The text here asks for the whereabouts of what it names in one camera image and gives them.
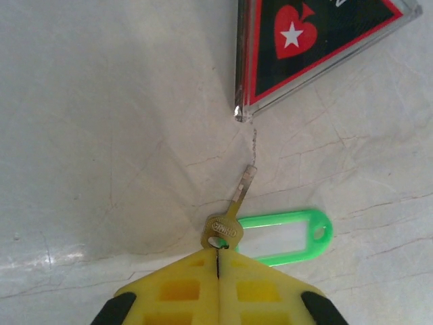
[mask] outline green key tag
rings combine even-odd
[[[306,245],[301,251],[290,251],[287,253],[277,253],[254,257],[257,261],[268,266],[278,266],[289,263],[308,261],[322,254],[329,246],[333,229],[331,221],[325,213],[319,210],[304,210],[272,215],[257,215],[254,217],[243,217],[238,219],[241,226],[247,230],[250,228],[260,228],[289,223],[306,222]]]

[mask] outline red border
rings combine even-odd
[[[378,30],[382,29],[383,27],[389,25],[390,23],[394,22],[395,20],[401,18],[403,16],[403,13],[398,10],[398,8],[391,2],[391,0],[382,0],[384,5],[388,7],[388,9],[394,14],[394,17],[388,19],[387,21],[377,25],[375,28],[372,28],[371,30],[365,32],[361,36],[357,37],[350,43],[347,43],[346,45],[341,46],[340,48],[336,49],[334,52],[328,54],[327,56],[321,58],[319,61],[316,61],[315,63],[311,64],[310,66],[307,66],[300,72],[294,74],[290,78],[287,78],[286,80],[280,82],[278,85],[275,85],[274,87],[266,90],[264,93],[260,94],[259,96],[256,96],[256,84],[257,84],[257,63],[258,63],[258,45],[260,41],[260,17],[261,17],[261,11],[262,11],[262,0],[257,0],[256,2],[256,19],[254,21],[254,52],[252,54],[252,83],[251,83],[251,93],[249,94],[250,98],[250,104],[257,103],[259,100],[265,98],[270,93],[273,93],[274,91],[278,90],[279,88],[283,87],[284,85],[287,85],[290,81],[293,81],[294,79],[300,77],[304,73],[314,69],[316,66],[324,63],[324,61],[329,60],[330,58],[340,54],[345,49],[348,49],[350,46],[354,45],[355,43],[358,43],[359,41],[362,41],[364,38],[372,35],[373,33],[377,32]]]
[[[244,98],[242,98],[243,104],[244,105],[248,105],[248,101],[250,100],[250,83],[248,82],[250,80],[249,76],[250,76],[250,56],[248,55],[248,53],[250,52],[250,26],[251,26],[251,15],[250,10],[252,10],[250,2],[247,2],[248,6],[247,6],[247,10],[248,10],[248,14],[246,16],[246,28],[244,30],[245,33],[247,33],[246,35],[246,53],[244,54],[246,56],[246,60],[245,60],[245,75],[244,75],[244,81],[243,81],[243,85],[245,88],[245,96]]]

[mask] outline key blade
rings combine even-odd
[[[251,186],[252,180],[254,179],[256,172],[256,167],[252,165],[248,165],[246,167],[246,170],[242,175],[241,181],[239,182],[239,186],[236,189],[235,195],[233,195],[233,198],[231,199],[230,207],[227,211],[228,218],[236,218],[237,212],[241,207],[241,203],[245,198],[246,192]]]

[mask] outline key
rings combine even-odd
[[[210,215],[204,225],[202,234],[202,246],[204,248],[230,248],[235,249],[244,235],[244,229],[237,221],[236,215],[239,211],[246,192],[256,175],[257,168],[248,165],[235,195],[231,199],[229,209],[224,215]],[[220,238],[225,241],[224,245],[218,247],[209,242],[211,238]]]

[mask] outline white surface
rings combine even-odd
[[[241,125],[235,2],[1,2],[0,324],[88,324],[199,249],[254,128],[240,214],[317,207],[335,227],[325,255],[280,269],[350,324],[431,324],[433,3]]]

